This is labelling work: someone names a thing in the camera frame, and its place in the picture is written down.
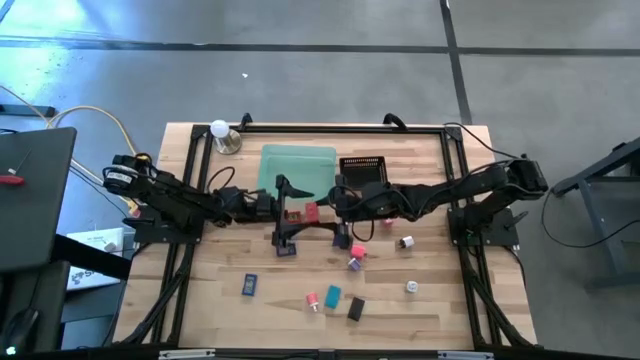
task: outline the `green tray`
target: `green tray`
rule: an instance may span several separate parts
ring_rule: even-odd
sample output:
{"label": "green tray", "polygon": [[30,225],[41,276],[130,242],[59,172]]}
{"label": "green tray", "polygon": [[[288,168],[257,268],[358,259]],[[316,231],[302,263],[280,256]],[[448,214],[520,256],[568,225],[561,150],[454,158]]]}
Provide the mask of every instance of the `green tray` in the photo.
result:
{"label": "green tray", "polygon": [[335,184],[336,149],[320,146],[263,146],[258,189],[266,189],[274,197],[278,196],[276,175],[279,174],[286,176],[293,187],[313,193],[313,201],[322,199]]}

